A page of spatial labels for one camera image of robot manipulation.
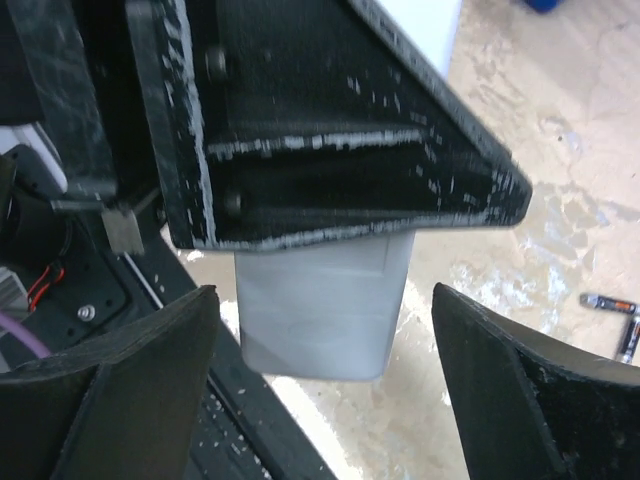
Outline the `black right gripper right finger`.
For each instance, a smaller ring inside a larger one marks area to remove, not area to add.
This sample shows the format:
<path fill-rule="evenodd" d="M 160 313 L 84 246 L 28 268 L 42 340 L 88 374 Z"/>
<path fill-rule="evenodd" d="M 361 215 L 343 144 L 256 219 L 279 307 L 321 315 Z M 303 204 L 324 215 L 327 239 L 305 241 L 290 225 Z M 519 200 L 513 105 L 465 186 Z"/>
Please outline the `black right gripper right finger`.
<path fill-rule="evenodd" d="M 438 283 L 433 328 L 472 479 L 636 479 L 639 369 Z"/>

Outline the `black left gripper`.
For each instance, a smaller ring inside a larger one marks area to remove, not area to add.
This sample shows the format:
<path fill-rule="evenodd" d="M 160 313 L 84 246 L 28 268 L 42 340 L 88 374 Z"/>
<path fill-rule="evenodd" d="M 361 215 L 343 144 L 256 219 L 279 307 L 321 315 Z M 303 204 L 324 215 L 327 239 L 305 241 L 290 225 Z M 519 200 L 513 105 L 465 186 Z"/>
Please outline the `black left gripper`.
<path fill-rule="evenodd" d="M 77 215 L 94 241 L 141 255 L 161 229 L 161 200 L 126 1 L 4 1 L 33 123 L 53 155 L 56 185 L 28 189 Z"/>

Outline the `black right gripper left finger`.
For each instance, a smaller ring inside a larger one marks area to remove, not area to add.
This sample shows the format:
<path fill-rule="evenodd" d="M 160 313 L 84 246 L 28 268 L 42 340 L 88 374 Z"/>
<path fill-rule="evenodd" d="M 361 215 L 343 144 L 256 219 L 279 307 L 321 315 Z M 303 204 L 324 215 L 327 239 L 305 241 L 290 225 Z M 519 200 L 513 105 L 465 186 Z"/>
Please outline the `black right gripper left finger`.
<path fill-rule="evenodd" d="M 219 323 L 203 286 L 2 374 L 2 478 L 182 478 Z"/>

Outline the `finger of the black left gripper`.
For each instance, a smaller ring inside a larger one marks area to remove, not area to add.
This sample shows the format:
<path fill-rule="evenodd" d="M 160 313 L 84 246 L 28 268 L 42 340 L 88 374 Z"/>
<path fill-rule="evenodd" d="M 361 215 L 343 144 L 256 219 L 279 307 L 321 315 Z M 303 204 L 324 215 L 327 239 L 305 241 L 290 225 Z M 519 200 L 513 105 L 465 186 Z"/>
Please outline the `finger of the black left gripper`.
<path fill-rule="evenodd" d="M 174 244 L 512 227 L 532 187 L 374 1 L 129 1 Z"/>

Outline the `white remote control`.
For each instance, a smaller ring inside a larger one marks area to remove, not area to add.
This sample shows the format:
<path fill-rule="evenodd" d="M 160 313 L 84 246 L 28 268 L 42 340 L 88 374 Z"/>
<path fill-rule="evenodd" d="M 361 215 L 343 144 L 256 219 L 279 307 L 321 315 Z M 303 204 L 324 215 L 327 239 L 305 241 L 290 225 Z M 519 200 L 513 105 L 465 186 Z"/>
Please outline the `white remote control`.
<path fill-rule="evenodd" d="M 311 32 L 340 60 L 340 84 L 356 100 L 345 126 L 317 131 L 312 145 L 331 159 L 356 162 L 329 186 L 335 206 L 375 224 L 408 207 L 399 166 L 426 129 L 397 81 L 382 74 L 382 43 L 351 8 L 311 3 Z M 235 273 L 246 363 L 274 375 L 370 380 L 385 370 L 396 331 L 415 233 L 374 226 L 352 239 L 274 252 L 239 253 Z"/>

